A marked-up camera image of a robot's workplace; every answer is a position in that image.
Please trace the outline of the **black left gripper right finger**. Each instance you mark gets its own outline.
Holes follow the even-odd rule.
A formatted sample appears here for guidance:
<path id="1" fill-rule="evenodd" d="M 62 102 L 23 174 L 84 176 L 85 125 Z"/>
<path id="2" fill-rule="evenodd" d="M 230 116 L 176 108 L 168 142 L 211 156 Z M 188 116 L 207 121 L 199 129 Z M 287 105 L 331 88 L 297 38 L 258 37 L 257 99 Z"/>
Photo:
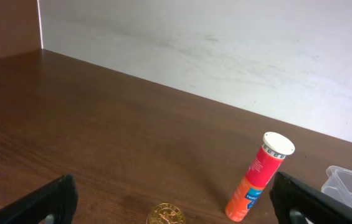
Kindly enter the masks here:
<path id="1" fill-rule="evenodd" d="M 270 199 L 279 224 L 352 224 L 352 208 L 285 172 L 275 174 Z"/>

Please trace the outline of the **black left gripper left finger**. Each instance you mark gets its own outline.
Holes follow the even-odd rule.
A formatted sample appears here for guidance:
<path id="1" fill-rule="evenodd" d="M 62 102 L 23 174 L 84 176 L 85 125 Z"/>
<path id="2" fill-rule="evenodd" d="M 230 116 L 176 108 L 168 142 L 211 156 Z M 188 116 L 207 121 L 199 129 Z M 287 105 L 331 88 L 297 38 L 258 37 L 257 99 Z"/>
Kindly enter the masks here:
<path id="1" fill-rule="evenodd" d="M 77 203 L 74 178 L 65 174 L 0 209 L 0 224 L 40 223 L 49 215 L 54 223 L 71 224 Z"/>

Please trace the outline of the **orange effervescent tablet tube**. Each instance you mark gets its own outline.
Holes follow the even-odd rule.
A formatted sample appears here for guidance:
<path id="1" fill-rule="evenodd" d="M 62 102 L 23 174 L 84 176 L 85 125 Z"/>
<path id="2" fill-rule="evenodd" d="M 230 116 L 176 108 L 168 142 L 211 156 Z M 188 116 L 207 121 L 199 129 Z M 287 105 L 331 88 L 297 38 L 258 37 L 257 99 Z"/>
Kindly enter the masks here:
<path id="1" fill-rule="evenodd" d="M 234 222 L 242 221 L 285 158 L 295 152 L 291 140 L 275 132 L 263 135 L 263 144 L 225 207 Z"/>

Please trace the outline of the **small gold-lidded jar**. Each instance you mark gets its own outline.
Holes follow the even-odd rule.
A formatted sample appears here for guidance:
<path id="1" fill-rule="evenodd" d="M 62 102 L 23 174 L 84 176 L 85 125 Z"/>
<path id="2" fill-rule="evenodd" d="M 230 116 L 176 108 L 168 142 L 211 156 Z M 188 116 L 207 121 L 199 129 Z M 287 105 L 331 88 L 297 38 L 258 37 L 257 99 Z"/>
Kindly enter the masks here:
<path id="1" fill-rule="evenodd" d="M 186 224 L 186 218 L 177 206 L 161 203 L 150 211 L 146 224 Z"/>

